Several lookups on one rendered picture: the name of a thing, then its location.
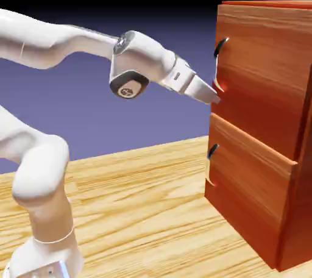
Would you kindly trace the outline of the reddish wooden cabinet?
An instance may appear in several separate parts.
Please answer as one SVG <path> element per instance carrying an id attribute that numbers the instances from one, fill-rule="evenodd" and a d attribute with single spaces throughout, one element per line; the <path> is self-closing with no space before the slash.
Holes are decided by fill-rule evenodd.
<path id="1" fill-rule="evenodd" d="M 312 9 L 312 1 L 224 1 L 222 4 Z M 289 183 L 279 238 L 275 268 L 279 271 L 312 260 L 312 65 L 303 108 L 299 153 L 293 161 L 297 166 Z"/>

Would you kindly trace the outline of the short reddish wooden door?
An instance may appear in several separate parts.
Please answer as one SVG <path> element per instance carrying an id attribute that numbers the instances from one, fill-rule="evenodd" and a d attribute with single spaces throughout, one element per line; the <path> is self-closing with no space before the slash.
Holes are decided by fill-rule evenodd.
<path id="1" fill-rule="evenodd" d="M 210 157 L 205 195 L 271 267 L 277 251 L 288 189 L 297 163 L 230 124 L 210 116 Z"/>

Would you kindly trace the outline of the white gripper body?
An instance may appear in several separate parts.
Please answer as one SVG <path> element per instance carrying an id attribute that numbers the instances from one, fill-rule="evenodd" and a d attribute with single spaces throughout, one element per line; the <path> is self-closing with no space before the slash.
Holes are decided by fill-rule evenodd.
<path id="1" fill-rule="evenodd" d="M 216 90 L 204 82 L 197 74 L 192 78 L 184 94 L 204 104 L 218 104 L 220 101 Z"/>

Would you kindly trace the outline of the tall reddish wooden door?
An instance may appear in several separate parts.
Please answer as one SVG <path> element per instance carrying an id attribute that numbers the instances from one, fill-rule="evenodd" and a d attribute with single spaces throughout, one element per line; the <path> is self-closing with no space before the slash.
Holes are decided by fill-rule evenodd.
<path id="1" fill-rule="evenodd" d="M 215 114 L 291 160 L 312 65 L 312 9 L 222 4 Z"/>

